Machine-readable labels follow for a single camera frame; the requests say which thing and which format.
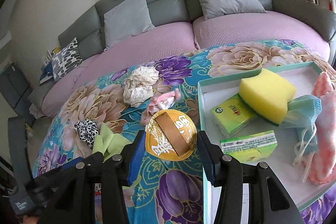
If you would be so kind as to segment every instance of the blue disposable face mask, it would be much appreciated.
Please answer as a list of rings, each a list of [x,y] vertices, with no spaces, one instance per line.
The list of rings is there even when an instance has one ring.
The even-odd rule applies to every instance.
[[[302,162],[303,155],[307,155],[303,176],[308,176],[313,155],[318,151],[315,120],[321,113],[321,100],[313,95],[303,95],[288,103],[288,112],[280,128],[296,128],[299,142],[294,147],[295,159],[293,166]]]

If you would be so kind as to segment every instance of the floor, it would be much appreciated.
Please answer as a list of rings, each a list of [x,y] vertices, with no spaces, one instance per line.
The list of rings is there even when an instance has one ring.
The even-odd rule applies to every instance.
[[[43,143],[45,136],[47,135],[48,128],[51,125],[52,118],[42,117],[33,123],[31,127],[33,130],[33,136],[28,139],[28,157],[29,163],[32,166],[37,158],[40,147]]]

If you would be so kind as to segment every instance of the gray cabinet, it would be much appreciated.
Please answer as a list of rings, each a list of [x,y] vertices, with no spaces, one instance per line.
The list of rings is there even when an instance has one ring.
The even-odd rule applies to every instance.
[[[0,71],[0,93],[15,113],[24,117],[26,123],[31,126],[35,120],[34,116],[29,113],[31,103],[28,96],[32,93],[32,89],[14,63]]]

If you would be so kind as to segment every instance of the floral tablecloth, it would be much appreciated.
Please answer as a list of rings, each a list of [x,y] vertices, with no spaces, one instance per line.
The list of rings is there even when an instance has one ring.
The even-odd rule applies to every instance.
[[[159,71],[154,93],[179,88],[182,99],[174,108],[191,117],[199,127],[197,84],[200,80],[229,75],[244,70],[314,61],[329,73],[336,73],[319,55],[291,40],[244,42],[211,47],[183,55],[152,61]],[[54,118],[36,160],[34,176],[41,175],[76,157],[87,157],[92,150],[79,139],[74,125],[86,118],[104,122],[114,132],[133,141],[140,125],[141,113],[148,100],[137,108],[123,101],[123,83],[135,68],[105,75],[75,91]],[[202,164],[197,151],[179,162],[160,160],[145,153],[140,169],[141,181],[124,189],[130,223],[202,223]],[[96,197],[96,221],[102,223],[100,196]],[[301,212],[307,224],[322,223],[336,202],[336,186]]]

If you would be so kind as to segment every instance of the black and white patterned pillow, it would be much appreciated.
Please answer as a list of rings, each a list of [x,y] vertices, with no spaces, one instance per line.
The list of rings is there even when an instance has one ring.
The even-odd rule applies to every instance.
[[[51,64],[55,82],[83,62],[77,46],[77,38],[74,38],[68,46],[53,57]]]

